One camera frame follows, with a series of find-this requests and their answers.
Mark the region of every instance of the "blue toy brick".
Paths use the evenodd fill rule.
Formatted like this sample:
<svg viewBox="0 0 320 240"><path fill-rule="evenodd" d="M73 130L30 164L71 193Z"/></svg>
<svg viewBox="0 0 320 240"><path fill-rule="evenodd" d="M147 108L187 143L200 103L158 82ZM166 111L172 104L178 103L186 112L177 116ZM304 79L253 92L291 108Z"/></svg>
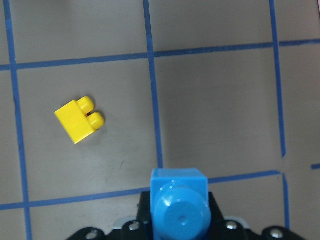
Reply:
<svg viewBox="0 0 320 240"><path fill-rule="evenodd" d="M208 198L208 179L199 170L153 170L150 209L154 239L202 239L211 223Z"/></svg>

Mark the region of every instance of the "screw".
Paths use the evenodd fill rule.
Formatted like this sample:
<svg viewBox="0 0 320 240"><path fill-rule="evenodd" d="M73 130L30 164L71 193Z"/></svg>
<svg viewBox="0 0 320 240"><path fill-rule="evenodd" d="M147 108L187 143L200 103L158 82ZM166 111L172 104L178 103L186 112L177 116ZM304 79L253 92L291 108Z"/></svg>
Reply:
<svg viewBox="0 0 320 240"><path fill-rule="evenodd" d="M85 235L86 240L93 240L98 236L98 231L96 229L92 229L87 235Z"/></svg>
<svg viewBox="0 0 320 240"><path fill-rule="evenodd" d="M225 223L225 226L229 230L236 230L238 228L238 225L235 221L227 221Z"/></svg>
<svg viewBox="0 0 320 240"><path fill-rule="evenodd" d="M283 233L277 228L272 229L270 235L275 239L282 239L284 237Z"/></svg>
<svg viewBox="0 0 320 240"><path fill-rule="evenodd" d="M134 221L129 225L129 229L131 231L138 230L140 228L140 223L138 221Z"/></svg>

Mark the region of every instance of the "blue brick stud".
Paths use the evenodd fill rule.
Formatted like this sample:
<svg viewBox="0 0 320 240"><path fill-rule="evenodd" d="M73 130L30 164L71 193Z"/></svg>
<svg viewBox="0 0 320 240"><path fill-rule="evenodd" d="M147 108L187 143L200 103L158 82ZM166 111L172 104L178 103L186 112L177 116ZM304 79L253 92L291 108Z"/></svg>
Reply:
<svg viewBox="0 0 320 240"><path fill-rule="evenodd" d="M211 223L208 179L199 170L154 169L150 209L154 240L201 240Z"/></svg>

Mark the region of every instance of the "black mechanical part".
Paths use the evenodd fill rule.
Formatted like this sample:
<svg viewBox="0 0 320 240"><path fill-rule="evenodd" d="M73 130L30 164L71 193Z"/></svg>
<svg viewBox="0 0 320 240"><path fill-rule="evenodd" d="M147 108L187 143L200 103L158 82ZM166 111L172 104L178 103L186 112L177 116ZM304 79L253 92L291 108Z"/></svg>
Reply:
<svg viewBox="0 0 320 240"><path fill-rule="evenodd" d="M114 229L105 235L100 229L87 227L67 240L154 240L149 191L141 193L138 206L136 220L127 222L122 229ZM206 240L305 240L284 227L271 226L258 235L245 229L239 222L225 220L211 192L209 206L212 220Z"/></svg>

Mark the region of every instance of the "gray floor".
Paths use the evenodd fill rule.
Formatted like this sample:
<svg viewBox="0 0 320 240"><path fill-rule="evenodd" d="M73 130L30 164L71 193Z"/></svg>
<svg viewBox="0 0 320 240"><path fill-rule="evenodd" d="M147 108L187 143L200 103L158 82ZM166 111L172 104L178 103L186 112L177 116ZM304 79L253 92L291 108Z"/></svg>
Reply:
<svg viewBox="0 0 320 240"><path fill-rule="evenodd" d="M320 164L316 0L275 0L280 43L316 40L280 44L283 158L272 44L159 56L162 51L272 43L268 0L149 0L156 102L142 0L12 0L10 7L21 110L16 118L17 89L1 3L1 239L64 240L88 226L107 233L118 218L135 215L138 193L150 186L151 171L161 160L157 101L165 168L200 169L210 178L223 213L244 218L258 233L289 220L306 239L320 236L320 169L311 169ZM142 55L76 61L130 54ZM41 67L37 62L43 61L59 62ZM83 96L94 100L106 125L73 145L54 112ZM20 114L23 139L16 127ZM24 211L24 162L31 228Z"/></svg>

